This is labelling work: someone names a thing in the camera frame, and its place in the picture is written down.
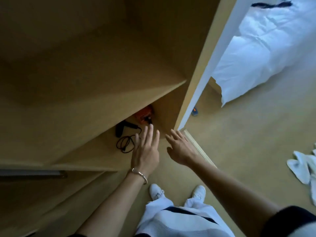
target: hand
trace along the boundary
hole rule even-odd
[[[135,134],[135,147],[132,154],[131,168],[135,168],[145,177],[156,169],[159,164],[159,131],[156,132],[156,137],[153,140],[154,126],[152,124],[145,127],[142,139],[138,134]]]
[[[171,147],[167,147],[167,152],[176,163],[190,167],[199,159],[195,147],[180,131],[171,129],[171,136],[166,134],[166,139],[171,144]]]

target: wooden floor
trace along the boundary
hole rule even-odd
[[[310,153],[316,142],[316,67],[311,66],[302,62],[288,68],[223,108],[220,96],[207,86],[196,105],[199,115],[191,116],[186,128],[218,168],[282,206],[298,205],[316,214],[309,187],[301,184],[286,165],[294,150]],[[175,205],[183,205],[201,180],[190,169],[173,162],[167,146],[161,139],[160,165],[149,183],[157,183]],[[124,173],[117,173],[111,188],[100,180],[100,187],[96,187],[100,197],[86,205],[97,206],[123,177]],[[121,237],[133,235],[148,201],[146,185],[128,214]],[[243,236],[210,191],[205,203],[214,206],[236,236]],[[66,216],[51,226],[51,231],[35,236],[71,233],[89,215],[85,209],[77,206],[73,211],[72,215],[79,216],[76,224]],[[57,230],[62,229],[61,225],[66,225],[66,232]]]

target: power cord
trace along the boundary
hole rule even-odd
[[[142,129],[139,126],[137,126],[137,129],[140,130],[140,132],[138,134],[138,135],[140,135],[140,133],[142,132]],[[135,147],[135,143],[132,139],[133,136],[135,136],[135,135],[126,135],[126,136],[121,137],[116,143],[116,148],[119,149],[122,153],[129,153],[129,152],[133,151],[133,149]],[[130,142],[132,142],[133,148],[129,151],[126,151],[126,147],[129,145]]]

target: shoe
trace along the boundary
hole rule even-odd
[[[154,201],[161,197],[164,197],[165,191],[162,190],[157,184],[151,184],[149,187],[149,194]]]
[[[206,189],[202,185],[198,185],[192,192],[192,198],[197,198],[200,201],[204,202],[206,196]]]

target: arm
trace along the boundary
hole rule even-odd
[[[158,143],[159,131],[153,138],[153,125],[148,134],[145,127],[142,140],[135,135],[135,147],[131,168],[136,168],[148,177],[159,163]],[[77,234],[87,237],[116,237],[119,235],[128,211],[144,184],[144,179],[137,174],[128,173],[117,189],[93,212],[93,214],[77,230]]]
[[[166,135],[172,146],[167,148],[170,157],[200,177],[246,236],[260,236],[265,223],[281,208],[200,157],[179,131],[171,133]]]

